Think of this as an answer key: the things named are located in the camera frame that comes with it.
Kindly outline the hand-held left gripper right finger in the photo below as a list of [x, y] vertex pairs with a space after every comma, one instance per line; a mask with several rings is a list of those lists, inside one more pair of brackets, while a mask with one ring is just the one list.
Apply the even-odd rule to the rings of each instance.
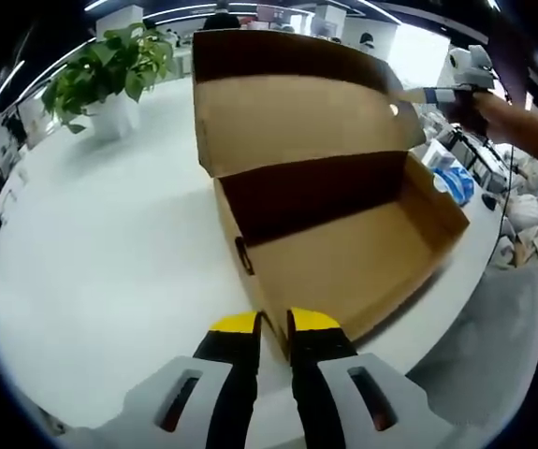
[[287, 312], [292, 391], [309, 448], [442, 448], [451, 424], [425, 391], [318, 311]]

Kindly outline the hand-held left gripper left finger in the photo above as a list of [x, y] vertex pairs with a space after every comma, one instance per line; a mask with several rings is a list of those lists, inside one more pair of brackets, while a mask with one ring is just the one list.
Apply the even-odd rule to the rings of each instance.
[[262, 320], [257, 311], [222, 318], [192, 355], [174, 357], [130, 389], [117, 416], [68, 431], [61, 447], [244, 447], [257, 397]]

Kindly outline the person's right hand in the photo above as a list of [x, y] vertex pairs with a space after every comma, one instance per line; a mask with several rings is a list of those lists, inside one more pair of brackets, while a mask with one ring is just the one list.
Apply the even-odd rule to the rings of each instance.
[[446, 116], [451, 123], [459, 123], [467, 131], [481, 137], [487, 137], [487, 120], [475, 105], [473, 91], [455, 90], [455, 100], [449, 105]]

